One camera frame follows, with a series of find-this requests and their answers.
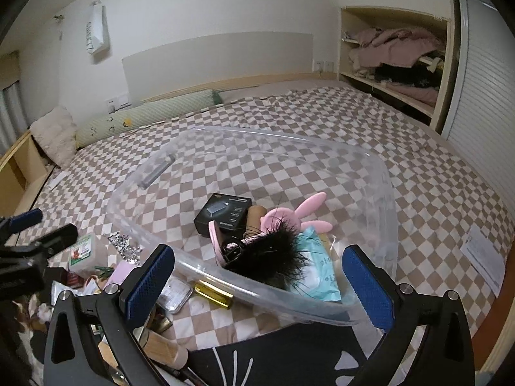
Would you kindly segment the white fluffy pillow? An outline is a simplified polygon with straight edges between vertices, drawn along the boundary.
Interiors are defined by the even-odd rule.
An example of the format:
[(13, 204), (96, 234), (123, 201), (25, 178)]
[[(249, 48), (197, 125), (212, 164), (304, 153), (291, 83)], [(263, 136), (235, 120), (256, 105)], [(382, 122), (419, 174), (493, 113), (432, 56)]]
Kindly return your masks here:
[(62, 106), (53, 108), (34, 121), (30, 132), (47, 157), (59, 168), (70, 166), (77, 152), (77, 125), (71, 114)]

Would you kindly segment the pink bunny toy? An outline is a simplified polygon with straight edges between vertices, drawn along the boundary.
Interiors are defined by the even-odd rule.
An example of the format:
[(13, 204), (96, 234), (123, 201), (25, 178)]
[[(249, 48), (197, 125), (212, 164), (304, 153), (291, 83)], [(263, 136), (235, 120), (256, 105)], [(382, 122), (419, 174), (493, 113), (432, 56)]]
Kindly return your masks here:
[(333, 224), (326, 220), (304, 220), (314, 214), (326, 202), (326, 193), (315, 193), (304, 200), (297, 208), (276, 207), (260, 218), (260, 230), (262, 232), (277, 229), (283, 223), (300, 234), (305, 229), (312, 227), (317, 234), (326, 234), (332, 231)]

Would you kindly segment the grey striped curtain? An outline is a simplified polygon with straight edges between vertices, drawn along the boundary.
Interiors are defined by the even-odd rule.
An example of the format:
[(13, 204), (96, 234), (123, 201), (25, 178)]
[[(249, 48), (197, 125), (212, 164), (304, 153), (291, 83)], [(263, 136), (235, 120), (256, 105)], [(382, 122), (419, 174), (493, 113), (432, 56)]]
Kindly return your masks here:
[(0, 91), (0, 152), (4, 155), (29, 128), (20, 92), (20, 82)]

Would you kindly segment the black feather duster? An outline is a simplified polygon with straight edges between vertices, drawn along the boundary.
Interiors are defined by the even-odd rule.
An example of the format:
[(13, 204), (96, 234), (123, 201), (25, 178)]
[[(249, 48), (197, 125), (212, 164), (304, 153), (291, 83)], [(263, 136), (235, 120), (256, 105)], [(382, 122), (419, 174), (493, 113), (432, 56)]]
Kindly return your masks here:
[(273, 218), (270, 228), (247, 238), (222, 235), (214, 221), (210, 231), (222, 268), (277, 289), (299, 287), (323, 250), (314, 228), (301, 231), (284, 218)]

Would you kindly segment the green clothes peg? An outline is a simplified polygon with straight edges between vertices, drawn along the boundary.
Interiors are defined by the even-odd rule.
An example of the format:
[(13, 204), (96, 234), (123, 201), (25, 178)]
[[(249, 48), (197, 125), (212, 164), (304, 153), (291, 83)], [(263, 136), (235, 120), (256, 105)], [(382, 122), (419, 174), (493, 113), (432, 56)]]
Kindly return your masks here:
[(95, 268), (95, 274), (100, 280), (107, 280), (111, 277), (111, 275), (114, 272), (113, 267), (103, 267), (103, 266), (96, 266)]

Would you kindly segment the pile of pink clothes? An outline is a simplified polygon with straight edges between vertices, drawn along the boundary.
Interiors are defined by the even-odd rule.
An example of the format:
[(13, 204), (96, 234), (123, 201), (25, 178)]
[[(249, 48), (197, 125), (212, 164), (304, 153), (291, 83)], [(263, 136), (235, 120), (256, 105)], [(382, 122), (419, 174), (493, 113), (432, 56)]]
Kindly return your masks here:
[(355, 39), (358, 46), (347, 54), (354, 72), (381, 65), (410, 68), (420, 57), (445, 50), (444, 43), (423, 27), (368, 28), (359, 32)]

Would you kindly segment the wooden closet shelf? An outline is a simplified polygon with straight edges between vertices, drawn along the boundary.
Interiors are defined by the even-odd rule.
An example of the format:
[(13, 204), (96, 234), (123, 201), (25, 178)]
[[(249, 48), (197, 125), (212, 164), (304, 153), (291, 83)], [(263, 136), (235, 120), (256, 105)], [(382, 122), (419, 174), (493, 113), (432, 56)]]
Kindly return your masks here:
[(339, 75), (440, 133), (454, 89), (455, 22), (421, 11), (341, 9)]

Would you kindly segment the black product box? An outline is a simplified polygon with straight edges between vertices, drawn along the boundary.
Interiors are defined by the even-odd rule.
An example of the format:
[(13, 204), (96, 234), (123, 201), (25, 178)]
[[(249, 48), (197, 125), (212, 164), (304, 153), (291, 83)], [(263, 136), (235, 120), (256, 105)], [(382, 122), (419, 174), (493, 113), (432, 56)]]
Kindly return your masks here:
[(252, 200), (235, 195), (213, 193), (200, 212), (194, 225), (199, 235), (209, 237), (209, 223), (215, 221), (223, 234), (242, 235), (246, 229), (248, 210)]

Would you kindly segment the white paper sheet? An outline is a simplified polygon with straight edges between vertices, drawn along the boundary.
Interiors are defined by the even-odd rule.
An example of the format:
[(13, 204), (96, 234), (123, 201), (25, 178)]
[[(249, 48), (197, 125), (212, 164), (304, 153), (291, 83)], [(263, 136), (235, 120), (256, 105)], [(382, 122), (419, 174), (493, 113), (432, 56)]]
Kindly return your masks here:
[(471, 226), (463, 242), (460, 247), (461, 253), (469, 260), (477, 273), (484, 278), (493, 294), (498, 297), (505, 276), (503, 257), (476, 224)]

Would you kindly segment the teal wet wipes pack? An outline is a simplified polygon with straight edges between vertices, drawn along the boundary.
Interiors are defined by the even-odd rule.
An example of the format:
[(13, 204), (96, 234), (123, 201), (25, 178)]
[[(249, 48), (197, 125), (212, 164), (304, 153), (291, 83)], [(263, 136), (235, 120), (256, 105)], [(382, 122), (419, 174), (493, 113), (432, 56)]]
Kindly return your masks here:
[(300, 269), (288, 282), (287, 290), (296, 295), (320, 301), (341, 301), (332, 260), (313, 226), (296, 238)]

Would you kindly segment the clear plastic storage bin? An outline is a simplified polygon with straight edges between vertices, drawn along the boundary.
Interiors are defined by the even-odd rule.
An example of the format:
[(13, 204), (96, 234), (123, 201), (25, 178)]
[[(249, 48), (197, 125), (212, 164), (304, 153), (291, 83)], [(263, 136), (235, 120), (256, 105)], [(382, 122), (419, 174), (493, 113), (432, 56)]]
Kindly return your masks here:
[[(245, 278), (222, 268), (209, 237), (194, 220), (213, 193), (252, 200), (247, 238), (260, 218), (276, 207), (297, 208), (315, 193), (326, 202), (304, 220), (326, 220), (320, 234), (332, 260), (341, 301), (320, 301)], [(355, 145), (291, 134), (201, 126), (163, 144), (114, 191), (108, 217), (141, 247), (173, 248), (175, 270), (204, 280), (277, 315), (301, 321), (349, 325), (361, 305), (342, 271), (341, 256), (358, 245), (377, 267), (394, 274), (398, 220), (392, 183), (384, 162)]]

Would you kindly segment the white slatted closet door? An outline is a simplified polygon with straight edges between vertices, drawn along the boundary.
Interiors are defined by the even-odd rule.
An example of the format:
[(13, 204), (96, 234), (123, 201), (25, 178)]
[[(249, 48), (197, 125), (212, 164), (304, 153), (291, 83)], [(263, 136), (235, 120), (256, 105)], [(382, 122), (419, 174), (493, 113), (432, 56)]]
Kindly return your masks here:
[(493, 5), (457, 1), (460, 48), (443, 136), (514, 214), (514, 35)]

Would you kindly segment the white bag on wall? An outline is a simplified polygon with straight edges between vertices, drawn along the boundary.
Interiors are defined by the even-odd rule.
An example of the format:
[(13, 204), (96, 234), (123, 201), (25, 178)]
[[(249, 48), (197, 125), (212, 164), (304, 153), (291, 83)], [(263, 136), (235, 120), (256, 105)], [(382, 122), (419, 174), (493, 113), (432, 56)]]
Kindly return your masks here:
[(92, 0), (91, 13), (86, 23), (86, 51), (95, 56), (110, 46), (106, 8), (100, 0)]

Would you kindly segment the grey headboard panel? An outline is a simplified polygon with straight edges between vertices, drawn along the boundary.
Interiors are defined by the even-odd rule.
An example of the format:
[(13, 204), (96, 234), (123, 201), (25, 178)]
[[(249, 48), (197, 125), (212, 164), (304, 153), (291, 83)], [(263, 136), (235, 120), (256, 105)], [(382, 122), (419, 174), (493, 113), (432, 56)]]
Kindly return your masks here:
[(136, 103), (205, 88), (260, 86), (312, 72), (314, 36), (297, 32), (235, 32), (164, 44), (122, 59)]

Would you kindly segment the wall power socket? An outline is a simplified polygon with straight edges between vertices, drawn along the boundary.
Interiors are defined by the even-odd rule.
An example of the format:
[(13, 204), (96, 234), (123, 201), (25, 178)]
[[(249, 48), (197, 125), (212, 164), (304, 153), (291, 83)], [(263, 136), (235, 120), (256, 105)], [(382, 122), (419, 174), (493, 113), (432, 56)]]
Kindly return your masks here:
[(106, 101), (106, 106), (109, 113), (115, 113), (120, 109), (128, 108), (132, 105), (131, 98), (128, 93), (121, 94), (120, 96), (109, 98)]

